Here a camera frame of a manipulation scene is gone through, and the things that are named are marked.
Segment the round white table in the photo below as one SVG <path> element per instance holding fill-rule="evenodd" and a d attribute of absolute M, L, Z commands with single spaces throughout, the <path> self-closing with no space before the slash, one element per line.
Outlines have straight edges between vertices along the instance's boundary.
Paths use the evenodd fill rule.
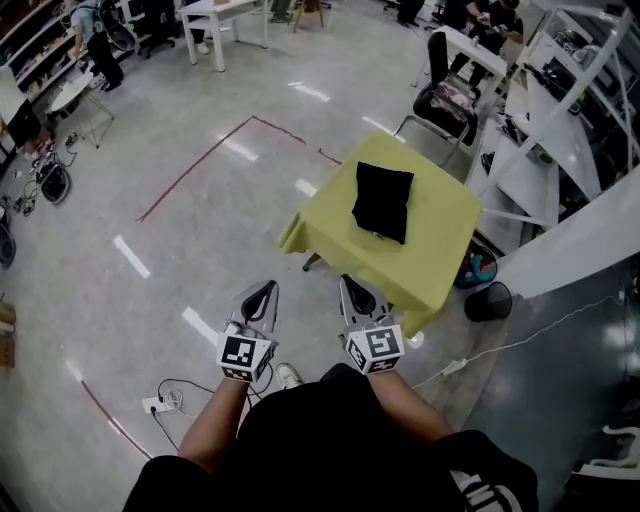
<path fill-rule="evenodd" d="M 102 103 L 98 101 L 95 95 L 91 92 L 91 89 L 89 89 L 89 84 L 91 83 L 92 79 L 93 79 L 93 73 L 91 73 L 91 71 L 87 71 L 86 73 L 84 73 L 83 75 L 80 75 L 78 78 L 76 78 L 72 82 L 65 83 L 64 86 L 62 87 L 62 91 L 60 91 L 60 94 L 58 94 L 56 99 L 53 100 L 53 103 L 51 104 L 51 112 L 59 112 L 61 110 L 65 110 L 75 100 L 80 101 L 84 97 L 84 98 L 87 98 L 91 103 L 97 106 L 104 113 L 106 113 L 109 116 L 109 119 L 100 123 L 95 127 L 93 126 L 92 116 L 87 115 L 86 117 L 87 117 L 87 122 L 89 124 L 89 129 L 86 132 L 83 131 L 82 123 L 80 120 L 78 120 L 78 125 L 76 128 L 76 131 L 78 132 L 78 136 L 82 140 L 88 140 L 97 149 L 100 147 L 100 141 L 102 140 L 102 138 L 104 137 L 104 134 L 107 132 L 107 130 L 109 129 L 109 126 L 115 119 L 115 116 L 107 109 L 107 107 L 105 107 Z M 105 122 L 108 122 L 109 124 L 102 132 L 102 136 L 98 138 L 96 130 L 100 127 L 101 124 L 104 124 Z"/>

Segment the seated person in black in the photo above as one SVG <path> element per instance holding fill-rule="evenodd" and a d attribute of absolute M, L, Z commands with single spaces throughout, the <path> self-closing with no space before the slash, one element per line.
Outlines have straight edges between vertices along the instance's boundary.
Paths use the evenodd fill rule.
<path fill-rule="evenodd" d="M 536 476 L 480 432 L 454 433 L 395 371 L 367 377 L 345 364 L 253 407 L 249 383 L 224 379 L 180 443 L 149 461 L 124 507 L 133 511 L 538 509 Z"/>
<path fill-rule="evenodd" d="M 478 0 L 467 5 L 467 11 L 475 18 L 475 26 L 469 33 L 470 38 L 478 37 L 479 43 L 487 50 L 500 52 L 507 38 L 515 43 L 524 42 L 522 20 L 516 14 L 520 0 L 498 0 L 489 3 L 489 0 Z M 469 57 L 459 53 L 451 64 L 451 71 L 457 73 L 469 62 Z M 484 78 L 487 70 L 476 64 L 469 83 L 477 86 Z"/>

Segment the white desk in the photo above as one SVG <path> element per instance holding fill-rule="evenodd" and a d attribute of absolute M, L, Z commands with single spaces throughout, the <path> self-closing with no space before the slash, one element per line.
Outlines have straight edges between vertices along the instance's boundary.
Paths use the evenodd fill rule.
<path fill-rule="evenodd" d="M 115 117 L 107 109 L 107 107 L 105 107 L 102 103 L 98 101 L 98 99 L 93 95 L 91 90 L 88 89 L 89 84 L 91 83 L 91 80 L 93 80 L 93 73 L 91 71 L 87 71 L 86 73 L 76 78 L 73 82 L 65 83 L 62 86 L 62 91 L 60 92 L 60 94 L 58 94 L 58 96 L 56 96 L 56 99 L 53 100 L 53 103 L 51 104 L 51 112 L 58 112 L 60 110 L 66 109 L 73 101 L 80 98 L 84 93 L 84 96 L 89 101 L 91 101 L 91 103 L 96 105 L 100 110 L 102 110 L 104 113 L 106 113 L 109 116 L 110 118 L 109 126 L 110 126 L 113 120 L 115 119 Z M 104 132 L 102 132 L 102 137 L 98 139 L 96 130 L 100 125 L 94 128 L 90 115 L 87 116 L 87 120 L 89 123 L 89 130 L 87 130 L 87 132 L 85 133 L 82 130 L 82 124 L 80 120 L 78 120 L 78 126 L 76 128 L 76 131 L 78 132 L 78 135 L 82 140 L 88 139 L 89 142 L 92 143 L 97 149 L 100 147 L 100 141 L 102 140 L 102 137 L 104 137 L 104 134 L 108 130 L 109 126 L 105 128 Z"/>
<path fill-rule="evenodd" d="M 256 10 L 253 5 L 255 0 L 231 0 L 226 4 L 214 5 L 213 0 L 200 0 L 191 5 L 187 5 L 180 9 L 182 16 L 182 24 L 184 25 L 184 33 L 187 38 L 187 46 L 189 47 L 189 58 L 191 64 L 196 63 L 196 49 L 193 43 L 192 29 L 210 30 L 213 36 L 213 50 L 216 59 L 216 68 L 218 71 L 224 71 L 224 56 L 222 55 L 222 41 L 220 38 L 220 23 L 231 21 L 231 30 L 233 32 L 233 40 L 239 40 L 238 33 L 238 17 L 248 14 Z M 267 26 L 269 23 L 269 2 L 262 0 L 262 47 L 267 48 Z M 190 17 L 205 17 L 190 20 Z"/>
<path fill-rule="evenodd" d="M 507 63 L 506 61 L 496 55 L 495 53 L 490 52 L 484 46 L 481 45 L 473 45 L 473 40 L 465 36 L 462 32 L 458 32 L 457 30 L 452 29 L 451 27 L 440 27 L 437 30 L 434 30 L 433 33 L 443 32 L 447 38 L 447 49 L 453 48 L 458 52 L 469 57 L 473 62 L 477 62 L 488 71 L 493 73 L 493 80 L 489 83 L 489 87 L 484 91 L 478 105 L 483 105 L 487 102 L 489 92 L 494 91 L 502 79 L 507 75 Z M 427 58 L 424 61 L 424 64 L 420 67 L 420 71 L 418 72 L 418 76 L 416 80 L 411 85 L 413 87 L 417 87 L 418 82 L 420 81 L 420 77 L 422 73 L 424 73 L 425 68 L 429 64 L 429 52 L 427 51 Z"/>

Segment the black t-shirt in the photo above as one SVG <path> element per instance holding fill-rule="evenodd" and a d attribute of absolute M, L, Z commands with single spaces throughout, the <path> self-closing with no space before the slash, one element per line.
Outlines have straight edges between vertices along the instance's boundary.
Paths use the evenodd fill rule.
<path fill-rule="evenodd" d="M 524 33 L 524 28 L 522 26 L 522 20 L 516 14 L 516 11 L 509 11 L 507 9 L 503 9 L 500 4 L 500 0 L 495 2 L 489 2 L 489 0 L 478 0 L 475 2 L 476 7 L 480 12 L 484 12 L 490 15 L 490 23 L 492 27 L 497 27 L 499 25 L 505 25 L 509 32 L 518 32 L 519 34 Z M 498 33 L 485 34 L 486 29 L 482 26 L 476 26 L 471 31 L 470 37 L 480 36 L 480 44 L 491 50 L 494 53 L 500 51 L 502 45 L 506 41 L 506 38 L 502 37 Z"/>
<path fill-rule="evenodd" d="M 462 512 L 465 500 L 450 470 L 505 485 L 523 512 L 537 510 L 533 471 L 484 434 L 418 444 L 385 416 L 366 378 L 347 376 L 267 396 L 246 416 L 216 475 L 180 457 L 149 461 L 124 512 L 252 510 L 269 503 Z"/>

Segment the black chair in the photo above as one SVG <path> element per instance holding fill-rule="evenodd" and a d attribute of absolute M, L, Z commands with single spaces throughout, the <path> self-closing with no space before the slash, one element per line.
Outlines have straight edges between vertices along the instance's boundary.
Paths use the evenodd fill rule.
<path fill-rule="evenodd" d="M 143 0 L 141 2 L 144 18 L 142 18 L 139 26 L 142 33 L 151 34 L 149 45 L 147 46 L 147 55 L 151 56 L 151 52 L 158 46 L 168 44 L 174 48 L 176 43 L 169 36 L 176 35 L 176 15 L 172 0 Z M 166 22 L 162 23 L 162 15 L 165 15 Z"/>
<path fill-rule="evenodd" d="M 429 38 L 429 62 L 431 83 L 427 85 L 413 104 L 416 115 L 408 115 L 393 133 L 394 136 L 405 123 L 412 120 L 445 139 L 455 138 L 453 149 L 444 162 L 449 163 L 461 142 L 473 144 L 478 129 L 475 112 L 480 91 L 469 82 L 449 71 L 447 60 L 447 38 L 443 32 L 435 32 Z"/>

